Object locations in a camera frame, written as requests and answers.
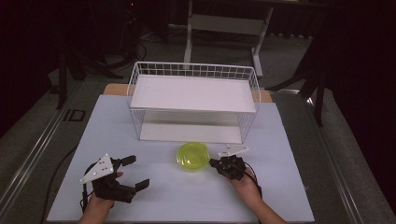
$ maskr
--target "human hand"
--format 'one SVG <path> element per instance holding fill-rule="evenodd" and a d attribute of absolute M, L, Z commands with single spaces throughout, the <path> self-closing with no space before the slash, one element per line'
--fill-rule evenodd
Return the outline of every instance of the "human hand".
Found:
<path fill-rule="evenodd" d="M 122 176 L 123 172 L 117 172 L 117 177 Z M 98 198 L 95 193 L 92 194 L 84 214 L 79 220 L 78 224 L 103 224 L 106 221 L 111 207 L 113 207 L 113 200 L 105 200 Z"/>
<path fill-rule="evenodd" d="M 245 171 L 252 177 L 255 177 L 250 168 L 247 168 Z M 228 178 L 227 180 L 233 185 L 239 197 L 250 209 L 253 209 L 258 204 L 263 203 L 262 196 L 260 195 L 256 184 L 246 174 L 244 174 L 244 176 L 239 181 L 236 179 L 231 180 Z"/>

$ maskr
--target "yellow-green plate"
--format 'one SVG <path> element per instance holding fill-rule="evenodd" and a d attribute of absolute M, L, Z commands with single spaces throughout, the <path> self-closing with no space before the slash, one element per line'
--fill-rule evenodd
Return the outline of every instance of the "yellow-green plate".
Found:
<path fill-rule="evenodd" d="M 205 144 L 189 142 L 177 151 L 178 164 L 187 171 L 199 171 L 209 163 L 209 153 Z"/>

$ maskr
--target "translucent yellow dish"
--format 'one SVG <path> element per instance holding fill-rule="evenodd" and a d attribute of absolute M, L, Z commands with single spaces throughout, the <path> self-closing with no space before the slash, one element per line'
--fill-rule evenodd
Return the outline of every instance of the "translucent yellow dish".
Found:
<path fill-rule="evenodd" d="M 177 162 L 186 171 L 199 171 L 209 163 L 205 144 L 189 142 L 177 151 Z"/>

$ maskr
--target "white plastic bracket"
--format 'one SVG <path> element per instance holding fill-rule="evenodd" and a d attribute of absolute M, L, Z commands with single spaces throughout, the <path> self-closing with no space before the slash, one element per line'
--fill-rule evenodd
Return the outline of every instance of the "white plastic bracket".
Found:
<path fill-rule="evenodd" d="M 102 159 L 100 159 L 91 170 L 79 180 L 80 184 L 86 184 L 95 179 L 99 179 L 105 175 L 110 175 L 114 172 L 113 163 L 111 162 L 110 157 L 106 153 Z"/>
<path fill-rule="evenodd" d="M 225 151 L 219 152 L 219 156 L 220 157 L 230 157 L 230 156 L 236 155 L 236 154 L 244 152 L 244 151 L 248 151 L 247 146 L 227 144 L 227 149 Z"/>

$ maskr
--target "person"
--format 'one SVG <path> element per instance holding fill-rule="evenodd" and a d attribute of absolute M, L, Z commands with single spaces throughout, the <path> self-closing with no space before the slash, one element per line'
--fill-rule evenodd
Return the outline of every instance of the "person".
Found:
<path fill-rule="evenodd" d="M 254 176 L 250 168 L 247 168 L 246 172 Z M 247 175 L 244 175 L 239 181 L 235 179 L 227 179 L 227 181 L 233 185 L 241 200 L 256 215 L 261 224 L 286 223 L 282 217 L 262 200 L 256 185 Z M 98 198 L 95 193 L 93 193 L 78 224 L 105 223 L 113 204 L 114 201 Z"/>

